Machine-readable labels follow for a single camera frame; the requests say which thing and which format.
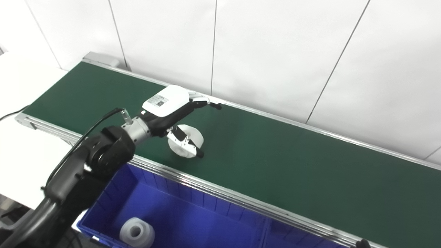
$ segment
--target green conveyor belt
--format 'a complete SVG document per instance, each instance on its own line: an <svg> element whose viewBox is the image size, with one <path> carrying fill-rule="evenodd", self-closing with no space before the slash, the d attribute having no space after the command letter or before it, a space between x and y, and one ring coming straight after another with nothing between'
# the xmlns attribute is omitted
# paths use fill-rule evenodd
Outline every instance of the green conveyor belt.
<svg viewBox="0 0 441 248"><path fill-rule="evenodd" d="M83 134L115 107L138 113L162 88L81 62L24 113ZM441 171L230 106L181 123L203 134L203 159L175 155L165 138L136 154L384 246L440 247Z"/></svg>

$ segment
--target robotic hand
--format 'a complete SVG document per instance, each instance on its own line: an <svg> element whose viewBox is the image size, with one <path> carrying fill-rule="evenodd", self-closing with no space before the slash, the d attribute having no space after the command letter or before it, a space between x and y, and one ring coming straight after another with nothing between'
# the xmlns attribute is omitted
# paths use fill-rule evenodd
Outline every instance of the robotic hand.
<svg viewBox="0 0 441 248"><path fill-rule="evenodd" d="M204 153L174 125L206 105L221 109L219 103L207 97L170 85L145 101L144 110L133 119L124 109L116 109L121 111L125 124L106 127L75 145L42 187L43 201L0 248L55 247L78 215L96 201L115 172L133 158L136 145L150 137L167 136L202 158Z"/></svg>

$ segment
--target white tiled wall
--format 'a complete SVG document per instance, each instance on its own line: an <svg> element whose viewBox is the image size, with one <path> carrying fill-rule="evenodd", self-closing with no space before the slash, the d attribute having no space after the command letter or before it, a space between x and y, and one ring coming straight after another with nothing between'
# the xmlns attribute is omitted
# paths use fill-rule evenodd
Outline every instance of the white tiled wall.
<svg viewBox="0 0 441 248"><path fill-rule="evenodd" d="M111 0L133 72L209 94L215 0Z"/></svg>
<svg viewBox="0 0 441 248"><path fill-rule="evenodd" d="M441 145L441 2L372 1L308 124L424 159Z"/></svg>
<svg viewBox="0 0 441 248"><path fill-rule="evenodd" d="M24 0L0 0L0 48L60 67Z"/></svg>
<svg viewBox="0 0 441 248"><path fill-rule="evenodd" d="M430 155L426 160L441 165L441 149Z"/></svg>
<svg viewBox="0 0 441 248"><path fill-rule="evenodd" d="M62 69L72 69L90 51L124 62L107 0L29 0L27 3Z"/></svg>
<svg viewBox="0 0 441 248"><path fill-rule="evenodd" d="M366 2L218 0L213 95L305 122Z"/></svg>
<svg viewBox="0 0 441 248"><path fill-rule="evenodd" d="M112 55L142 75L425 159L441 146L441 5L369 2L326 84L366 3L0 0L0 48L67 70L89 51ZM427 160L441 164L439 154Z"/></svg>

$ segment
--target silver connector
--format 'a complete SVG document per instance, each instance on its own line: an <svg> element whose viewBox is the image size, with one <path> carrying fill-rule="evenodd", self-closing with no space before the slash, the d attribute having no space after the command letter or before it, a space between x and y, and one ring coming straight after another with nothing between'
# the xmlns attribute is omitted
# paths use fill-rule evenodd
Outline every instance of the silver connector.
<svg viewBox="0 0 441 248"><path fill-rule="evenodd" d="M126 122L127 125L132 125L133 124L133 120L129 115L129 112L124 109L123 111L121 111L121 115L123 116L124 121Z"/></svg>
<svg viewBox="0 0 441 248"><path fill-rule="evenodd" d="M132 120L132 124L124 124L122 128L127 132L136 146L151 136L149 127L147 127L145 122L138 116Z"/></svg>

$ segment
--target white plastic part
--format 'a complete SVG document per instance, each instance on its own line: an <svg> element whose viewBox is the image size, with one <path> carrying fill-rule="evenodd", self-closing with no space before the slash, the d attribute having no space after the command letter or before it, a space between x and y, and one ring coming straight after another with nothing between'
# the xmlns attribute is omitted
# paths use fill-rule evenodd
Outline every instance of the white plastic part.
<svg viewBox="0 0 441 248"><path fill-rule="evenodd" d="M186 89L177 85L169 85L145 101L142 108L156 116L165 117L189 101L190 97Z"/></svg>
<svg viewBox="0 0 441 248"><path fill-rule="evenodd" d="M178 127L188 136L189 139L193 141L193 143L198 148L201 148L202 144L204 143L204 137L202 136L201 132L199 132L198 129L194 127L190 127L188 125L178 125ZM192 154L186 151L185 149L181 148L170 139L168 139L168 146L170 146L170 149L181 157L193 158L196 156L196 154Z"/></svg>
<svg viewBox="0 0 441 248"><path fill-rule="evenodd" d="M121 228L120 240L135 248L150 248L155 240L155 231L147 222L133 217Z"/></svg>

